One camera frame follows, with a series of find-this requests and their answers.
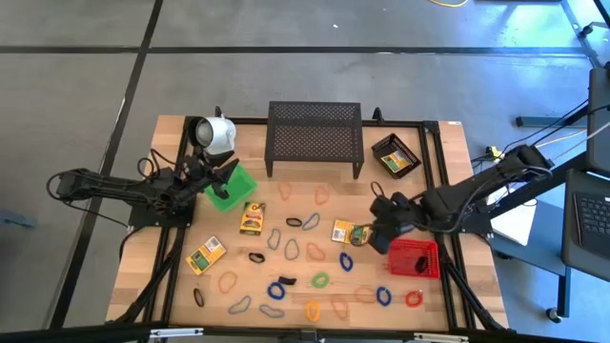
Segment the gray floor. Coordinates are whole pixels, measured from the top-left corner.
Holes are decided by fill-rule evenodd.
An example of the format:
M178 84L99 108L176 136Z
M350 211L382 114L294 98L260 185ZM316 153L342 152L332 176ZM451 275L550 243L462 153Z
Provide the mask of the gray floor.
M445 9L419 1L166 1L154 46L578 47L571 25L598 19L589 3L470 1ZM152 0L0 2L0 45L139 45ZM608 33L590 42L600 57ZM81 213L49 199L55 172L97 170L134 56L0 55L0 208L36 218L35 229L3 226L0 331L45 326ZM518 115L558 115L587 96L589 62L567 56L238 54L149 55L113 173L136 177L159 114L264 116L270 100L356 101L396 119L460 120L472 156L521 138ZM554 156L574 140L544 148ZM562 189L543 196L561 205ZM126 220L127 207L102 212ZM98 220L67 325L102 323L124 230ZM573 275L572 317L542 315L556 304L557 278L518 261L497 261L512 328L522 333L607 340L610 286Z

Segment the green basket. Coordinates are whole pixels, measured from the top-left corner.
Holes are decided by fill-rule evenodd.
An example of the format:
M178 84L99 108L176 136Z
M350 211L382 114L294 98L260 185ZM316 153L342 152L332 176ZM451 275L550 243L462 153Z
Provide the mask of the green basket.
M229 193L227 199L217 197L212 187L207 187L205 192L219 211L228 212L256 190L256 181L241 165L237 165L231 174L229 183L224 185L222 189Z

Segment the wooden tabletop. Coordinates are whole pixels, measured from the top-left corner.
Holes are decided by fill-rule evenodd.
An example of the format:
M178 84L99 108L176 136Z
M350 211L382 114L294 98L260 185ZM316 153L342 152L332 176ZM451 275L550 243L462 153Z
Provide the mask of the wooden tabletop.
M168 157L176 156L184 119L184 116L159 116L152 147ZM331 241L336 219L356 223L370 223L374 219L369 212L374 200L370 189L372 181L377 181L386 194L401 191L407 196L414 196L425 190L421 166L402 179L394 180L373 159L369 148L393 132L421 158L417 130L363 128L365 163L360 177L354 180L351 164L313 162L275 162L274 176L267 178L263 160L266 129L264 125L238 125L235 141L235 157L239 158L241 165L258 183L258 188L249 199L267 204L263 232L260 236L240 234L241 206L221 213L205 194L198 195L195 218L186 231L180 257L170 323L233 327L447 330L440 280L389 274L387 255L378 254L368 245L357 248ZM459 122L441 122L440 131L449 179L454 184L472 175L464 132ZM428 142L435 184L439 185L432 136L428 137ZM280 183L290 184L290 198L286 201L282 200L278 188ZM323 200L326 194L320 192L320 188L328 190L329 198L326 203L318 206L315 203L316 189L319 192L318 200ZM314 212L320 214L321 220L313 230L304 232L285 224L287 217L305 220ZM267 247L267 240L274 228L281 230L281 242L276 251ZM146 228L133 235L125 245L108 319L122 314L149 281L159 233L158 228ZM196 276L184 259L212 235L220 240L227 253L209 270ZM433 240L430 233L421 231L410 232L403 237ZM300 250L299 257L293 261L284 257L285 245L291 238L296 240ZM473 235L463 234L460 239L470 286L493 317L507 326L489 247ZM313 257L307 254L308 243L316 243L323 250L325 258L322 261L315 260L319 257L316 252L313 252ZM249 252L263 253L266 261L262 264L253 263L248 258ZM289 252L293 253L293 247L289 248ZM354 259L355 265L350 272L343 271L338 263L341 252L347 252ZM227 293L221 293L218 281L225 272L234 272L237 279ZM330 275L330 283L326 288L313 287L312 278L318 272ZM282 300L274 300L267 295L267 288L280 275L296 278L297 281L294 286L285 286L286 296ZM165 282L157 293L153 319L160 317ZM233 278L226 275L221 286L227 289L232 283ZM375 300L375 297L367 290L376 290L379 286L386 287L392 293L393 300L388 307L382 307L376 302L368 303ZM193 288L202 291L205 297L204 308L196 306ZM405 305L405 294L409 291L423 292L421 306L409 308ZM249 309L244 313L229 314L228 309L245 295L252 299ZM458 323L463 326L461 300L455 286L453 295ZM305 307L310 300L319 303L321 309L316 323L309 321L306 316ZM285 316L268 317L259 311L259 306L263 304L282 310Z

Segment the perforated metal shelf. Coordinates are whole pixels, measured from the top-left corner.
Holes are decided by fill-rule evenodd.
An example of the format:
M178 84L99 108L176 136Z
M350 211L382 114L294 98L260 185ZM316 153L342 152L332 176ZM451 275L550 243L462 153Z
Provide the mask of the perforated metal shelf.
M351 162L354 179L364 163L359 103L269 103L265 163L274 161Z

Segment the red basket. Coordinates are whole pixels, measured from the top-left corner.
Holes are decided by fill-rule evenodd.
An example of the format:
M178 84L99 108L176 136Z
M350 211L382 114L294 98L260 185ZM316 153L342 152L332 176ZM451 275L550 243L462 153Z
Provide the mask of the red basket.
M428 257L428 267L419 273L416 263L421 256ZM389 267L392 274L438 278L437 242L395 239L390 244Z

